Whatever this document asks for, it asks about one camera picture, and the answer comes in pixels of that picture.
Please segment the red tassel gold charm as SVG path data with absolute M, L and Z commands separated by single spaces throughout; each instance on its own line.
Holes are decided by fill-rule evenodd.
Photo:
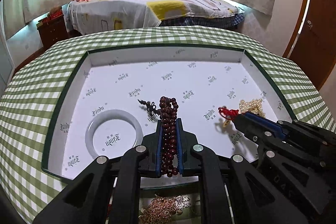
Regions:
M 226 106 L 219 107 L 218 112 L 224 118 L 223 127 L 229 125 L 239 115 L 239 110 L 228 109 Z

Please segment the white jade bangle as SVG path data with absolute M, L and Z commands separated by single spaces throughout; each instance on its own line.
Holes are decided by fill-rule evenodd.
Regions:
M 93 159 L 114 158 L 140 145 L 143 132 L 139 121 L 127 111 L 113 109 L 97 114 L 85 132 L 85 145 Z

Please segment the green jewelry tray box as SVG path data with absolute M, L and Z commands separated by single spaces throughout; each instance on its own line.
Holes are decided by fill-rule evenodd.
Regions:
M 252 111 L 273 122 L 295 116 L 280 89 L 246 50 L 215 46 L 128 46 L 88 50 L 67 80 L 52 114 L 42 169 L 74 179 L 94 159 L 85 145 L 92 119 L 123 110 L 140 123 L 143 138 L 160 122 L 165 149 L 177 145 L 176 121 L 218 155 L 257 159 L 257 145 L 219 107 Z

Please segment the brown wooden door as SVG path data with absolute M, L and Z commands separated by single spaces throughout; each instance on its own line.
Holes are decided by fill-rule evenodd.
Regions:
M 282 55 L 305 72 L 317 90 L 335 66 L 335 0 L 300 0 L 299 15 Z

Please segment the green checkered tablecloth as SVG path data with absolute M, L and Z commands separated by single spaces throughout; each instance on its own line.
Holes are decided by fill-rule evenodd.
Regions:
M 293 61 L 249 36 L 219 28 L 178 26 L 99 32 L 63 40 L 18 71 L 1 98 L 1 187 L 24 223 L 64 189 L 42 170 L 42 153 L 58 99 L 88 50 L 117 46 L 196 44 L 246 50 L 280 89 L 298 120 L 335 131 L 335 118 Z

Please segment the frosted glass wardrobe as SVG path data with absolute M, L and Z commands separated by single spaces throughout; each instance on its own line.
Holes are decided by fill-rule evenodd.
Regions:
M 1 96 L 5 93 L 7 85 L 11 81 L 14 73 L 15 65 L 9 53 L 5 38 L 5 29 L 3 24 L 3 3 L 1 1 L 1 25 L 0 25 L 0 86 L 1 86 Z

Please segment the bed with patterned sheet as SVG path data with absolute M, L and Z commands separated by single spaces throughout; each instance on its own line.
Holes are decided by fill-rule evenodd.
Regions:
M 67 23 L 82 35 L 164 26 L 232 29 L 244 10 L 223 0 L 74 0 Z

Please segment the dark wooden nightstand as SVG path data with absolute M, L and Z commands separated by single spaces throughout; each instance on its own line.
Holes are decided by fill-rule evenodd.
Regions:
M 52 19 L 50 19 L 50 17 L 43 18 L 38 22 L 37 30 L 44 50 L 49 49 L 59 41 L 68 39 L 68 32 L 63 15 Z

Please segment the red boxes on nightstand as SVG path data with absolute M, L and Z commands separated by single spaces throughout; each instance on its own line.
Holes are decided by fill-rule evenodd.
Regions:
M 58 6 L 58 7 L 54 7 L 50 10 L 50 12 L 47 14 L 46 17 L 44 17 L 43 19 L 39 20 L 37 23 L 37 28 L 47 24 L 49 22 L 51 22 L 52 20 L 54 20 L 55 18 L 58 18 L 60 16 L 63 16 L 63 11 L 62 11 L 62 7 Z

